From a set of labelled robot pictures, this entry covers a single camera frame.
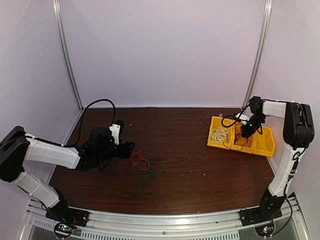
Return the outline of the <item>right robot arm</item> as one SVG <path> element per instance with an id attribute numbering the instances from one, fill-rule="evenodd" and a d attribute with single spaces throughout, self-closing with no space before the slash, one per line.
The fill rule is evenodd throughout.
<path id="1" fill-rule="evenodd" d="M 256 210 L 259 220 L 268 220 L 279 211 L 297 173 L 299 163 L 315 137 L 311 106 L 295 101 L 278 101 L 254 96 L 248 101 L 252 116 L 241 126 L 242 137 L 249 138 L 262 130 L 266 117 L 283 119 L 284 150 L 276 175 L 265 190 Z"/>

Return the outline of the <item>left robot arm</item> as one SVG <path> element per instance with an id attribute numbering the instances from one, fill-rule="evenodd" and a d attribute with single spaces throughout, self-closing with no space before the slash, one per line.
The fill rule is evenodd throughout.
<path id="1" fill-rule="evenodd" d="M 122 126 L 113 124 L 91 131 L 89 139 L 81 146 L 64 145 L 28 135 L 24 128 L 16 126 L 0 143 L 0 179 L 14 183 L 32 197 L 38 199 L 61 222 L 72 218 L 72 211 L 64 198 L 53 187 L 24 168 L 24 162 L 33 161 L 62 166 L 85 172 L 102 169 L 102 163 L 113 158 L 128 159 L 134 142 L 122 142 Z"/>

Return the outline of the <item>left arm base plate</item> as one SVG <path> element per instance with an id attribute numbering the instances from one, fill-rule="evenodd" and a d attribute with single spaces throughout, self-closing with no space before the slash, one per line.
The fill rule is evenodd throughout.
<path id="1" fill-rule="evenodd" d="M 45 217 L 69 226 L 86 227 L 89 218 L 89 212 L 86 210 L 71 208 L 68 205 L 58 203 L 52 208 L 47 208 Z"/>

